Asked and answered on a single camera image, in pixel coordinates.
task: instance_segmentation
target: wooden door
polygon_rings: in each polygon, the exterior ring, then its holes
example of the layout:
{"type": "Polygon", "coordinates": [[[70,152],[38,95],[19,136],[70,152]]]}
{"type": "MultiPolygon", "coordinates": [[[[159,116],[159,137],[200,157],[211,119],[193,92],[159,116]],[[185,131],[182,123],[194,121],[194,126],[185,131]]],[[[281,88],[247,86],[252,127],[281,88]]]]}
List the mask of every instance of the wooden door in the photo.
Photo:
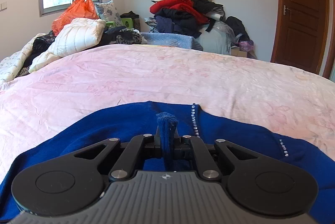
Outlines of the wooden door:
{"type": "Polygon", "coordinates": [[[329,0],[279,0],[271,62],[318,74],[328,31],[329,0]]]}

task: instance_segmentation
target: light switch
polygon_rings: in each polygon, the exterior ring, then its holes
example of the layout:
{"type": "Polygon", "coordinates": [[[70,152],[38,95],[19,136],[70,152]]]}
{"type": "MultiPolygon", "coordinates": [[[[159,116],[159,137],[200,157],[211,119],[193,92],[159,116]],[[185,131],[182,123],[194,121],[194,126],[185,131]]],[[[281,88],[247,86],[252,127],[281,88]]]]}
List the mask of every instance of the light switch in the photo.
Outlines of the light switch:
{"type": "Polygon", "coordinates": [[[7,1],[1,3],[1,10],[7,9],[7,1]]]}

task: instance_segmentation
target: blue sweater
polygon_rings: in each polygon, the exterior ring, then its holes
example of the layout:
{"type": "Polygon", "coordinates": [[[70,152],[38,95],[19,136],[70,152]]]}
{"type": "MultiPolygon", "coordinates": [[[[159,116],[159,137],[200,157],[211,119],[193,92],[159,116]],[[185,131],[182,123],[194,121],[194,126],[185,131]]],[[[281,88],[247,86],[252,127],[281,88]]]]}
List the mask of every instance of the blue sweater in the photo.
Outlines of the blue sweater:
{"type": "MultiPolygon", "coordinates": [[[[213,116],[202,111],[198,105],[195,109],[198,131],[205,143],[213,144],[215,139],[226,139],[309,172],[319,185],[319,194],[310,215],[320,224],[334,223],[335,162],[332,159],[304,140],[275,134],[261,126],[213,116]]],[[[177,117],[179,135],[195,135],[190,105],[148,101],[99,110],[54,138],[19,155],[0,185],[0,220],[11,219],[19,213],[11,195],[11,182],[18,172],[108,138],[118,137],[121,142],[128,142],[135,135],[155,134],[156,114],[161,112],[168,112],[177,117]]],[[[162,160],[150,159],[146,161],[144,168],[161,171],[164,164],[162,160]]]]}

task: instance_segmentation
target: pink bedsheet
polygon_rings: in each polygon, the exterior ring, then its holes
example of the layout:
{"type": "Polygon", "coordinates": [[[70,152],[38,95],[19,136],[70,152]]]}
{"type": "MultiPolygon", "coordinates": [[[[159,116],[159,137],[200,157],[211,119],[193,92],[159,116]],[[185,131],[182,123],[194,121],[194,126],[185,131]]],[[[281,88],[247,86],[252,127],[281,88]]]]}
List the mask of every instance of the pink bedsheet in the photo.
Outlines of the pink bedsheet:
{"type": "Polygon", "coordinates": [[[0,86],[0,182],[16,156],[86,115],[148,100],[195,102],[210,114],[307,140],[335,159],[335,84],[329,80],[245,58],[112,45],[0,86]]]}

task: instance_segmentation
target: ribbed gray plastic surface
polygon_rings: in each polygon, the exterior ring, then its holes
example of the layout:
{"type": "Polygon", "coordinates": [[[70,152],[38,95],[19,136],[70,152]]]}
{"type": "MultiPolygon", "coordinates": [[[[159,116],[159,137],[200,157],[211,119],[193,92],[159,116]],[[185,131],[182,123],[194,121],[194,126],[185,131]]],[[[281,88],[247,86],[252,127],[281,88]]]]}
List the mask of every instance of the ribbed gray plastic surface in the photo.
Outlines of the ribbed gray plastic surface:
{"type": "Polygon", "coordinates": [[[194,172],[138,171],[126,182],[114,182],[91,207],[64,217],[21,213],[12,224],[316,224],[307,214],[267,219],[236,206],[222,187],[194,172]]]}

